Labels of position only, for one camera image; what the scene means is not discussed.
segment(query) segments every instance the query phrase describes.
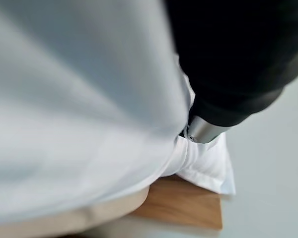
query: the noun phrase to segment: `white fabric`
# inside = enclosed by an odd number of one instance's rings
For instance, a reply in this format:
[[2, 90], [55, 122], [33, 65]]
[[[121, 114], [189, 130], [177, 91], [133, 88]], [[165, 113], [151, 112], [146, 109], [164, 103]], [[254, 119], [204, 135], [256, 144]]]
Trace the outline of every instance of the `white fabric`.
[[190, 96], [172, 54], [157, 0], [0, 1], [0, 224], [176, 172], [221, 192], [223, 137], [177, 137]]

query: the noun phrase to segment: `white cloth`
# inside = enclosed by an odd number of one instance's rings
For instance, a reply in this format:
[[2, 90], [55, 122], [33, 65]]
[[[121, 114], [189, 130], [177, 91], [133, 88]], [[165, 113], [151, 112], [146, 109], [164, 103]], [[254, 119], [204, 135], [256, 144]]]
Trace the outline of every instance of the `white cloth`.
[[172, 54], [157, 0], [0, 1], [0, 224], [171, 173], [221, 192], [224, 136], [177, 137], [190, 97]]

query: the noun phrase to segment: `white wall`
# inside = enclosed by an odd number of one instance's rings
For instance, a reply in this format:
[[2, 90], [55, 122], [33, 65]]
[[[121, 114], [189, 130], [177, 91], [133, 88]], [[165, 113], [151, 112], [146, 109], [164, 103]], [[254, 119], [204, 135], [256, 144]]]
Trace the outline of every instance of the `white wall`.
[[224, 230], [123, 218], [105, 238], [298, 237], [298, 79], [268, 110], [228, 132], [237, 195], [223, 200]]

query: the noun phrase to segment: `white shirt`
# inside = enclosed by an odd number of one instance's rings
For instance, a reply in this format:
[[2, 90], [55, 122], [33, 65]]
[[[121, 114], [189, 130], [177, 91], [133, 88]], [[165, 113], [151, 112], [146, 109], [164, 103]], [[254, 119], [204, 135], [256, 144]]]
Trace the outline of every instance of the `white shirt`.
[[[159, 1], [0, 1], [0, 223], [174, 173], [221, 192], [224, 135], [178, 136], [190, 88], [172, 55]], [[221, 159], [206, 175], [208, 151]]]

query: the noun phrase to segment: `wooden board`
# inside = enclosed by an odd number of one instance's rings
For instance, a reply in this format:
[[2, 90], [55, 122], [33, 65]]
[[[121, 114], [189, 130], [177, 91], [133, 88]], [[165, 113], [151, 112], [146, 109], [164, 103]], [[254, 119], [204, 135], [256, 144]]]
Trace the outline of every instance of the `wooden board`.
[[220, 196], [178, 176], [153, 183], [146, 201], [132, 215], [214, 230], [223, 227]]

